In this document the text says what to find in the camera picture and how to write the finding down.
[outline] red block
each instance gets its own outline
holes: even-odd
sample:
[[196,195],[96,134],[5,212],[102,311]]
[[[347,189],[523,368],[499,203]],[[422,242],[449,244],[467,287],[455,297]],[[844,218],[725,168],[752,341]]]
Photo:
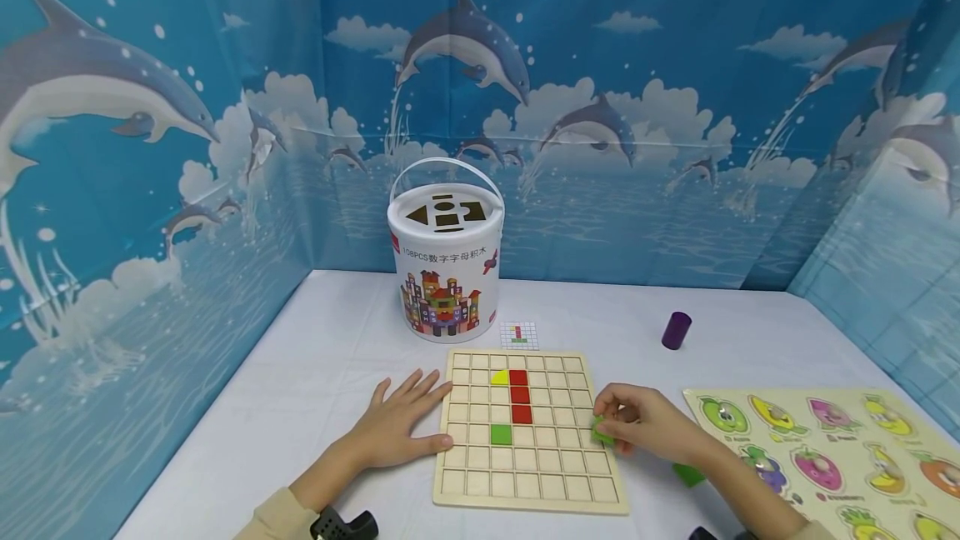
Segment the red block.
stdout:
[[525,386],[511,386],[510,402],[514,403],[514,405],[529,405],[530,388]]
[[510,386],[527,386],[527,372],[523,369],[511,369]]
[[513,422],[532,426],[534,423],[534,412],[527,405],[513,405]]

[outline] sleeve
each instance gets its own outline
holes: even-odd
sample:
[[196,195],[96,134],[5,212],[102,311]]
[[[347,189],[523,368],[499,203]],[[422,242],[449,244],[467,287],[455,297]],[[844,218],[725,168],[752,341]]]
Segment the sleeve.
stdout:
[[819,522],[810,522],[790,540],[834,540],[834,538]]
[[280,488],[253,510],[253,519],[233,540],[313,540],[317,514],[301,506],[289,488]]

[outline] purple block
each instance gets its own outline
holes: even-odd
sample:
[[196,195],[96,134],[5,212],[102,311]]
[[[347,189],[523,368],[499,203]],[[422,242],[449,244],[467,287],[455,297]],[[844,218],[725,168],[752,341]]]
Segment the purple block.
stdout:
[[666,324],[666,330],[663,330],[663,338],[661,339],[663,346],[672,351],[680,348],[683,339],[687,337],[687,330],[690,329],[691,323],[693,323],[693,319],[690,319],[690,315],[685,312],[676,311],[670,315],[670,322]]

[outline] ocean wallpaper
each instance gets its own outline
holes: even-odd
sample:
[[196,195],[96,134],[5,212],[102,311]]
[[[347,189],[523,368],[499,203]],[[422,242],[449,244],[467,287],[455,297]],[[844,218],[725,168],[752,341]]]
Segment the ocean wallpaper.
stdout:
[[429,156],[501,275],[789,287],[960,433],[953,0],[2,4],[0,538],[112,536]]

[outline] wooden grid board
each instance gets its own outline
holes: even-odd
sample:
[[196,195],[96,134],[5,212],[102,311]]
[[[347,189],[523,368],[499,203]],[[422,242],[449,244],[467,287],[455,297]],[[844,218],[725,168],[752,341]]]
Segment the wooden grid board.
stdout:
[[617,460],[593,439],[580,352],[453,349],[433,501],[456,507],[626,515]]
[[960,538],[960,452],[890,392],[683,394],[701,427],[835,538]]
[[500,324],[500,348],[538,351],[537,324],[533,321],[504,321]]

